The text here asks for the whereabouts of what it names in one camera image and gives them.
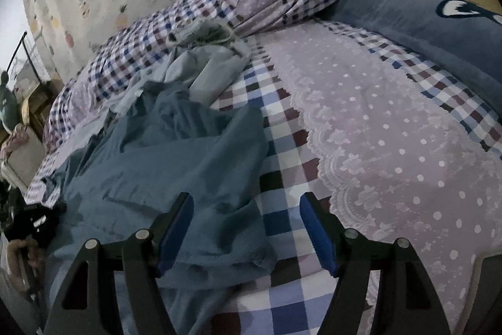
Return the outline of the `dark blue shirt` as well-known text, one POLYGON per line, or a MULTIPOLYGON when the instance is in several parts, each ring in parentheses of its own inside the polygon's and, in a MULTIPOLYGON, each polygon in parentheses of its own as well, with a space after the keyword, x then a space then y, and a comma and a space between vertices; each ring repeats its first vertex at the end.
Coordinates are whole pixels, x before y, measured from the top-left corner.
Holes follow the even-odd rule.
POLYGON ((194 214, 158 281, 179 334, 197 334, 240 284, 270 274, 276 253, 255 202, 268 144, 261 111, 215 111, 179 84, 146 83, 127 113, 44 179, 67 206, 46 254, 51 304, 84 241, 124 240, 180 193, 194 214))

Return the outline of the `black clothes rack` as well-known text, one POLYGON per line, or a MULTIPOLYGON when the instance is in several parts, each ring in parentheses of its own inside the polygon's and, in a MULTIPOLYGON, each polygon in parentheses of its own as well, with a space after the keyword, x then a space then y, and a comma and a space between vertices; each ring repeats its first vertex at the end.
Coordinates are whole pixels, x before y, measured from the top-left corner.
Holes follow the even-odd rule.
POLYGON ((22 68, 25 65, 28 65, 30 67, 31 72, 33 73, 34 77, 36 78, 36 81, 39 84, 42 84, 43 80, 38 73, 37 67, 34 64, 33 58, 31 57, 31 54, 30 54, 28 47, 27 47, 27 43, 26 43, 27 36, 28 36, 28 33, 25 30, 23 32, 22 36, 20 37, 19 42, 17 43, 17 45, 13 51, 13 54, 11 56, 11 59, 8 63, 7 68, 5 69, 5 71, 9 75, 9 79, 13 80, 18 76, 18 74, 20 73, 22 68))

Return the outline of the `plaid bed sheet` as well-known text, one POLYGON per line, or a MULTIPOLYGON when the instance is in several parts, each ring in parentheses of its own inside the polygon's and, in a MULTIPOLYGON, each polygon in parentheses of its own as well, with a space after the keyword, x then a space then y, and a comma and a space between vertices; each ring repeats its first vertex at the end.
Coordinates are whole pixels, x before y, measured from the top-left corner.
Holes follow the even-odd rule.
POLYGON ((334 284, 300 221, 314 192, 373 240, 411 240, 454 333, 482 258, 501 250, 501 120, 435 62, 379 34, 311 21, 249 36, 252 57, 214 109, 261 109, 257 205, 276 269, 246 284, 218 334, 313 334, 334 284))

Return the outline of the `pink bag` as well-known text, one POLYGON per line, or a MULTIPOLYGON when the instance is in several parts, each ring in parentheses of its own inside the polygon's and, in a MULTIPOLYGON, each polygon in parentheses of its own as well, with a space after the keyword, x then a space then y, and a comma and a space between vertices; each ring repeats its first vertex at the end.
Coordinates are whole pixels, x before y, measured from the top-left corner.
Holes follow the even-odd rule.
POLYGON ((28 126, 17 124, 11 135, 2 143, 1 160, 5 161, 19 147, 26 144, 30 138, 28 134, 28 126))

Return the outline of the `green plush toy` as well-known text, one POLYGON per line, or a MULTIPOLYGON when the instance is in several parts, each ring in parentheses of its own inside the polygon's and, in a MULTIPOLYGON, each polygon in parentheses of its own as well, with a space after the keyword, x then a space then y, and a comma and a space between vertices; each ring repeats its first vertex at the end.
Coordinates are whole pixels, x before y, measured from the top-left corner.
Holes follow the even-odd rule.
POLYGON ((8 73, 1 73, 0 86, 0 104, 1 104, 1 123, 8 134, 11 134, 19 124, 19 110, 17 99, 13 92, 8 88, 8 73))

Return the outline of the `light grey-blue garment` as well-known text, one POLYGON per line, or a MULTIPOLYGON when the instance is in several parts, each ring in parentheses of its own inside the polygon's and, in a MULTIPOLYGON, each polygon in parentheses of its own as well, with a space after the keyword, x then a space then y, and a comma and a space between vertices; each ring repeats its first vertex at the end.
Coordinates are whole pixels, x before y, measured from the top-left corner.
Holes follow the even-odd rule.
POLYGON ((217 19, 198 19, 171 31, 168 48, 166 56, 119 83, 116 91, 86 115, 72 133, 75 146, 84 146, 107 121, 123 116, 149 81, 182 84, 189 89, 190 100, 210 106, 251 59, 246 42, 217 19))

